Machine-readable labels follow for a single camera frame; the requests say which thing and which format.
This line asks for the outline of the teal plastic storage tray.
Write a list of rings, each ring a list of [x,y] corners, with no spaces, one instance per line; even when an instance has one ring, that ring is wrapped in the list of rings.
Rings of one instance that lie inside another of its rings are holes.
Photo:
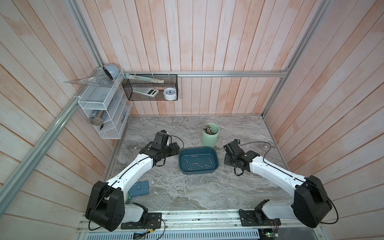
[[[192,165],[199,163],[202,168]],[[217,152],[210,147],[187,148],[179,154],[179,169],[185,175],[210,174],[219,168]]]

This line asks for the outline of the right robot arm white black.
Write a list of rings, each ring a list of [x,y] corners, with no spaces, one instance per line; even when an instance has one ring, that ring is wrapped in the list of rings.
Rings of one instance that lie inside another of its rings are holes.
[[[256,220],[293,219],[309,228],[316,228],[333,209],[321,180],[315,176],[304,177],[289,172],[266,160],[253,151],[224,147],[225,159],[242,171],[252,172],[286,191],[292,199],[284,201],[264,200],[255,207]]]

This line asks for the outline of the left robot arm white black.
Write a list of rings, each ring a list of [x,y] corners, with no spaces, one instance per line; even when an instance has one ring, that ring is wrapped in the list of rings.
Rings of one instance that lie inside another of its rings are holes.
[[[93,185],[86,209],[86,219],[100,228],[114,231],[129,215],[132,222],[142,218],[144,209],[137,205],[126,207],[131,187],[156,163],[180,153],[179,145],[149,143],[124,170],[106,182],[98,181]]]

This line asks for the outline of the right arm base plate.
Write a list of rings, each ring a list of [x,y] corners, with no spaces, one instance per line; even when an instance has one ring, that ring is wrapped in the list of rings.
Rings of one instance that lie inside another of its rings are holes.
[[[240,209],[238,211],[241,224],[243,227],[257,227],[257,226],[280,226],[280,219],[268,219],[268,217],[261,210],[245,211]]]

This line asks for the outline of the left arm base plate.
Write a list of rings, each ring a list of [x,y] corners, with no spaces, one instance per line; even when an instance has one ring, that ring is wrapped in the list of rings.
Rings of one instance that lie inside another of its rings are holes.
[[[122,230],[156,230],[162,226],[162,213],[147,213],[138,222],[126,222],[121,224]]]

